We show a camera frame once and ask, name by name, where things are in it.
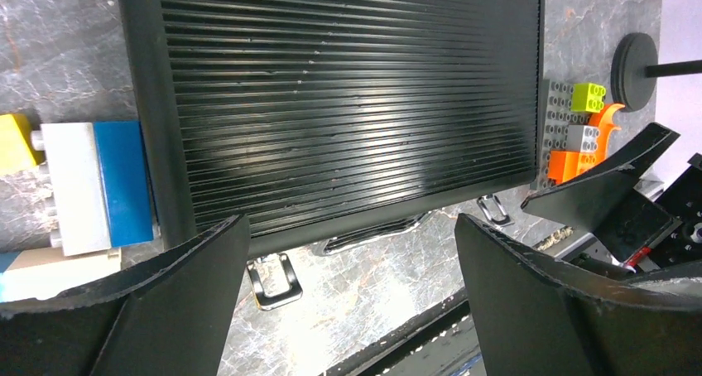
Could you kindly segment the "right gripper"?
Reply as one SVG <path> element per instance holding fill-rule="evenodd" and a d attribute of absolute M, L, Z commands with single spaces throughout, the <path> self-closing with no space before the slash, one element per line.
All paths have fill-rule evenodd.
<path fill-rule="evenodd" d="M 529 215 L 594 231 L 594 238 L 603 247 L 592 254 L 583 249 L 575 256 L 575 263 L 606 276 L 699 263 L 701 155 L 694 154 L 688 161 L 690 166 L 657 199 L 633 190 L 679 137 L 659 123 L 649 123 L 597 166 L 529 195 L 521 209 Z"/>

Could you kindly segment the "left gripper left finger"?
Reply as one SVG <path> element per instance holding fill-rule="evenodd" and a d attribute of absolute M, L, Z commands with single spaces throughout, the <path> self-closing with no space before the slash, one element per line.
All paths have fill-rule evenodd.
<path fill-rule="evenodd" d="M 46 300 L 1 306 L 4 375 L 214 375 L 243 280 L 245 216 Z"/>

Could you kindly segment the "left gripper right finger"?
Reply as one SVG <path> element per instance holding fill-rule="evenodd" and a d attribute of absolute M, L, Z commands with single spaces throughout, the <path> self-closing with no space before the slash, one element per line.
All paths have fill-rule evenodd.
<path fill-rule="evenodd" d="M 488 374 L 700 374 L 700 263 L 616 280 L 472 215 L 454 236 Z"/>

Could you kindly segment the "black poker case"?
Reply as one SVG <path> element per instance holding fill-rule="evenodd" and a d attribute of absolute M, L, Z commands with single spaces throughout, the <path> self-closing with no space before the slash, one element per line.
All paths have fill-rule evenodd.
<path fill-rule="evenodd" d="M 162 242 L 245 262 L 532 182 L 546 0 L 118 0 Z"/>

